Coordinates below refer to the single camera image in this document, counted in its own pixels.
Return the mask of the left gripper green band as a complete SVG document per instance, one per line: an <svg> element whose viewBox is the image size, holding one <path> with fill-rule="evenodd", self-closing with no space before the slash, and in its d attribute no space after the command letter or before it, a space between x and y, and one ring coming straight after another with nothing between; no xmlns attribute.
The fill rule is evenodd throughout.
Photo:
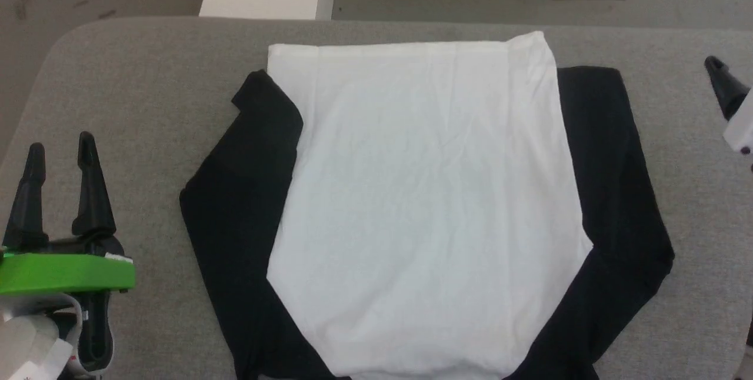
<svg viewBox="0 0 753 380"><path fill-rule="evenodd" d="M81 187L77 237L113 236L115 217L94 136L78 142ZM113 292L135 287L135 267L118 244L74 252L72 241L52 252L21 252L49 244L41 187L45 147L33 142L16 190L2 245L2 375L100 376L115 356L109 321Z"/></svg>

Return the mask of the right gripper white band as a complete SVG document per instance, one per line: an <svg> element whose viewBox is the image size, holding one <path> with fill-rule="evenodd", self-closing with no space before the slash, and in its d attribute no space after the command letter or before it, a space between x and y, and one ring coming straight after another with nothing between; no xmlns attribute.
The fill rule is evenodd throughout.
<svg viewBox="0 0 753 380"><path fill-rule="evenodd" d="M729 66L717 56L704 61L720 110L727 120L723 137L735 152L752 152L752 90L731 73Z"/></svg>

